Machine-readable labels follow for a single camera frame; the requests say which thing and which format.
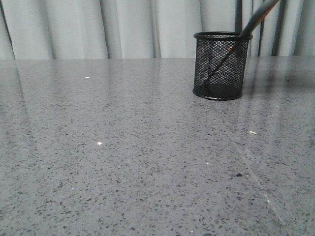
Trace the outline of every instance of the mesh cup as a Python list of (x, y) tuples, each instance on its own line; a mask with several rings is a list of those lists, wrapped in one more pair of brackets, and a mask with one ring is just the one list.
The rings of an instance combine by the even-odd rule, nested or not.
[(242, 96), (248, 42), (252, 35), (236, 32), (200, 32), (197, 39), (193, 93), (213, 100)]

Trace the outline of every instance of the table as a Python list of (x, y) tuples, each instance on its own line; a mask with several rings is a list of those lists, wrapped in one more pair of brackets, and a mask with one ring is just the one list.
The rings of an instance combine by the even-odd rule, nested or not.
[(212, 101), (194, 59), (1, 61), (0, 234), (314, 234), (314, 65)]

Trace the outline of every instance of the white curtain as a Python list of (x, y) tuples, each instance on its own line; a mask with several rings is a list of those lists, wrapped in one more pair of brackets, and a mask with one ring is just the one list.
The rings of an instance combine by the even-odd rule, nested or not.
[[(263, 0), (1, 0), (0, 59), (193, 58), (195, 32), (241, 31)], [(315, 0), (280, 0), (250, 56), (315, 55)]]

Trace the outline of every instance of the black mesh pen holder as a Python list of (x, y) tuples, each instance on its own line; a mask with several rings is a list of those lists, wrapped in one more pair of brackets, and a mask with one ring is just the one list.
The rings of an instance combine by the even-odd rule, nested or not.
[(248, 42), (252, 35), (236, 32), (200, 32), (197, 39), (193, 93), (212, 100), (242, 96)]

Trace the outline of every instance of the curtain fold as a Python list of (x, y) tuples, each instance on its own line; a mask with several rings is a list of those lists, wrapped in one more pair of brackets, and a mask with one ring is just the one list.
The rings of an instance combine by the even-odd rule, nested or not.
[[(193, 58), (195, 32), (240, 31), (263, 0), (0, 0), (0, 59)], [(249, 56), (315, 56), (315, 1), (280, 0)]]

